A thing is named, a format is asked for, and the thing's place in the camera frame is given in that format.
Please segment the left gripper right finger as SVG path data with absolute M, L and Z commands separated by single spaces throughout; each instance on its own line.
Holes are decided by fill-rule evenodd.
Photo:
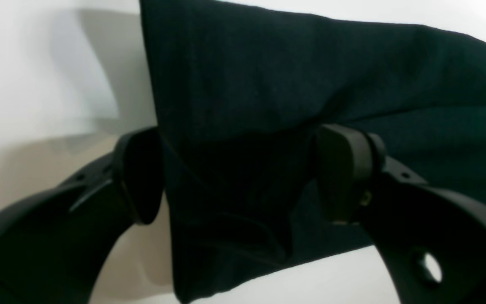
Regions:
M 486 205 L 430 186 L 374 133 L 323 125 L 316 161 L 325 219 L 366 231 L 402 304 L 486 304 Z

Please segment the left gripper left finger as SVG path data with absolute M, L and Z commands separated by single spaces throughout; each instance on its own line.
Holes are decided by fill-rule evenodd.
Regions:
M 152 127 L 1 210 L 0 304 L 87 304 L 116 241 L 155 220 L 163 189 L 162 139 Z

